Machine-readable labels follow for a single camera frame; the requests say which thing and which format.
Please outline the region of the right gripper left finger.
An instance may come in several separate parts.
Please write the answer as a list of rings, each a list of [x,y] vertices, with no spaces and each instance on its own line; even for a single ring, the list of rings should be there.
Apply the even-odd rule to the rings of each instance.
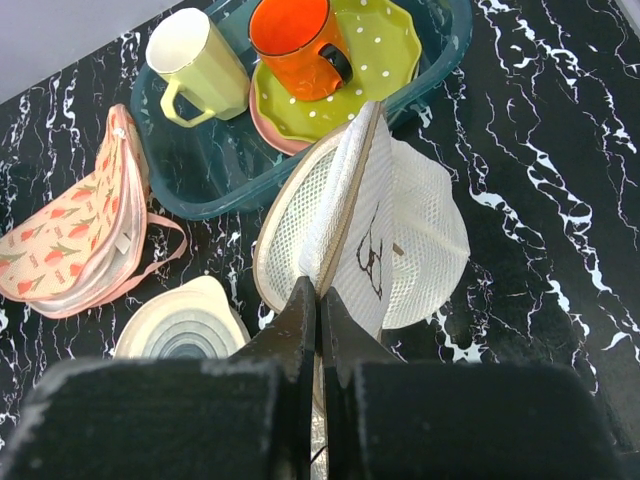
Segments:
[[[284,309],[232,356],[246,376],[243,387],[257,390],[241,402],[241,466],[251,479],[308,479],[316,299],[313,285],[299,278]]]

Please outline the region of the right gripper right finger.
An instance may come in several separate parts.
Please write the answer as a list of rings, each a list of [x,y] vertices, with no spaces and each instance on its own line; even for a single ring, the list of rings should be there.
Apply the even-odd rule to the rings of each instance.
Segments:
[[[348,313],[335,289],[319,306],[330,479],[401,477],[403,365]]]

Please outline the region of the white mesh laundry bag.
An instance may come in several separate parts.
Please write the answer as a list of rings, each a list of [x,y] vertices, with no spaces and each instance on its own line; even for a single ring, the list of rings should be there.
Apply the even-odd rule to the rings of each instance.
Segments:
[[[365,103],[317,142],[274,201],[256,244],[262,300],[281,311],[296,281],[335,290],[370,335],[421,321],[455,290],[470,255],[449,173],[394,139]]]

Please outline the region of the pink floral laundry bag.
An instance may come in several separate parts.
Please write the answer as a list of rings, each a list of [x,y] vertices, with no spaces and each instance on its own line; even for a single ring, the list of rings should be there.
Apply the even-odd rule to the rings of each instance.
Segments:
[[[94,170],[1,239],[1,294],[51,319],[111,302],[160,267],[142,273],[150,225],[179,225],[149,212],[149,168],[135,122],[109,109]]]

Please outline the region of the swirl pattern ceramic plate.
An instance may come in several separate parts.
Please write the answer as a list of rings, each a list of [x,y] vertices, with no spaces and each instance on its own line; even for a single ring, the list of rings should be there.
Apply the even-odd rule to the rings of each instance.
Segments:
[[[202,275],[141,306],[124,327],[113,356],[224,359],[250,339],[221,283]]]

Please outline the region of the pink plate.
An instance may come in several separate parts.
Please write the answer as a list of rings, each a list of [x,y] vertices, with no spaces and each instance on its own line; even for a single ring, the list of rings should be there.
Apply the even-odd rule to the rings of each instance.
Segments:
[[[259,114],[254,89],[251,89],[249,94],[249,110],[253,124],[262,139],[281,153],[293,156],[310,146],[310,143],[305,141],[284,138],[271,123]]]

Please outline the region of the green polka dot plate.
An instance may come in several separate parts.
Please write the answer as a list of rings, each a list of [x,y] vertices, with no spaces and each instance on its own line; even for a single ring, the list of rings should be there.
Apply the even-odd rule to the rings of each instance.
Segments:
[[[337,21],[349,47],[354,78],[325,99],[294,99],[268,69],[253,75],[252,112],[287,140],[313,143],[352,120],[368,101],[382,101],[407,86],[422,46],[411,15],[391,1],[337,1]]]

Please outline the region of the orange mug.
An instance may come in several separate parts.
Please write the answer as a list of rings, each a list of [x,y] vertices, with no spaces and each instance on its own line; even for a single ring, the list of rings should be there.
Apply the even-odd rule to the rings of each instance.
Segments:
[[[250,42],[296,99],[323,99],[353,79],[347,42],[329,0],[261,1],[251,14]]]

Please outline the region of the pale yellow mug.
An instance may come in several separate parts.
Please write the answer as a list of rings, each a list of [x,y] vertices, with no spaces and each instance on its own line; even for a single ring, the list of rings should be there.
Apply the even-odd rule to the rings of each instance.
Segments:
[[[230,120],[248,108],[250,79],[239,57],[210,18],[184,8],[152,32],[146,61],[167,87],[164,116],[183,128],[217,118]]]

